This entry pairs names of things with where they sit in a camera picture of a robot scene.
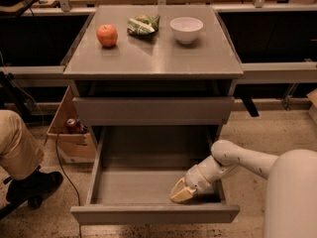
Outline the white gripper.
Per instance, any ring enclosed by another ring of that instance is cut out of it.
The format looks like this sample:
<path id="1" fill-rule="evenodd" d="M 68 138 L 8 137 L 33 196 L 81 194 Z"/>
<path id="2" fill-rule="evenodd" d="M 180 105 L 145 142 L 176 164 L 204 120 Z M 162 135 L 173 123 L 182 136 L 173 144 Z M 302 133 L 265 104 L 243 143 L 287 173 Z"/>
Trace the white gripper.
<path id="1" fill-rule="evenodd" d="M 213 184 L 207 180 L 199 166 L 195 165 L 175 184 L 169 197 L 171 201 L 181 203 L 194 195 L 213 191 Z"/>

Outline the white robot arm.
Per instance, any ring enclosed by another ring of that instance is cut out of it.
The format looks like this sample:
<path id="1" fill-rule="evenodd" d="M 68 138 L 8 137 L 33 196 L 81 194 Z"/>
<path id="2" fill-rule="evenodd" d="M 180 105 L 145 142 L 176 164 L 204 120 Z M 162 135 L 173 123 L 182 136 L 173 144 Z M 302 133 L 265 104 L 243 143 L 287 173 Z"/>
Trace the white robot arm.
<path id="1" fill-rule="evenodd" d="M 317 238 L 317 153 L 311 150 L 276 156 L 218 140 L 210 156 L 176 183 L 169 198 L 176 203 L 194 198 L 238 167 L 267 180 L 264 238 Z"/>

